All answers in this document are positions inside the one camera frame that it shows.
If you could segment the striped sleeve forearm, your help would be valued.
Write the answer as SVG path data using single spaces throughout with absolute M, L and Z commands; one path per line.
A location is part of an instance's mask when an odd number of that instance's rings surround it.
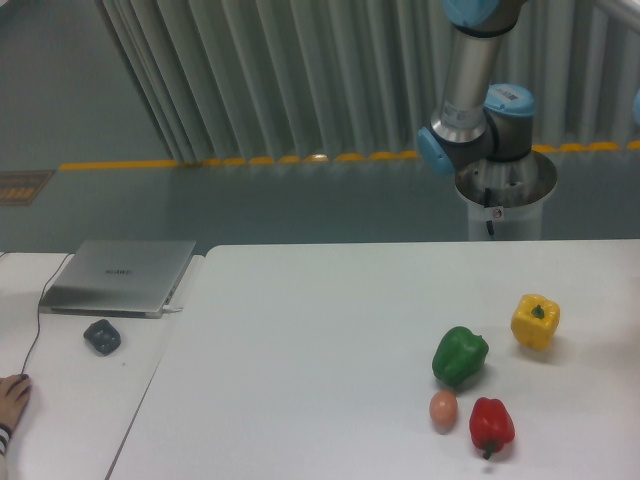
M 8 479 L 8 467 L 6 462 L 6 453 L 11 441 L 12 432 L 9 427 L 4 424 L 0 425 L 0 480 Z

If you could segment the person's hand on mouse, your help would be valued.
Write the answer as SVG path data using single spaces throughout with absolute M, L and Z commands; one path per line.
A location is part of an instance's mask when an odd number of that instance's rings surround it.
M 4 377 L 0 384 L 0 421 L 13 433 L 31 396 L 30 382 L 21 382 L 21 374 Z

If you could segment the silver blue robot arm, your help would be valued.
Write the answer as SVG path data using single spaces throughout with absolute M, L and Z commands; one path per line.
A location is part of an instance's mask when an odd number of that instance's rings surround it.
M 422 158 L 437 172 L 453 174 L 487 158 L 517 161 L 532 149 L 535 102 L 525 89 L 508 99 L 490 79 L 504 37 L 513 30 L 523 9 L 521 1 L 446 1 L 443 8 L 455 29 L 452 56 L 444 94 L 428 126 L 418 132 Z M 606 49 L 603 21 L 612 17 L 625 27 L 639 30 L 636 1 L 598 1 L 591 21 L 587 58 L 581 76 L 568 68 L 548 73 L 543 111 L 553 122 L 573 118 L 578 134 L 588 137 L 603 124 L 600 106 L 613 99 L 605 92 Z

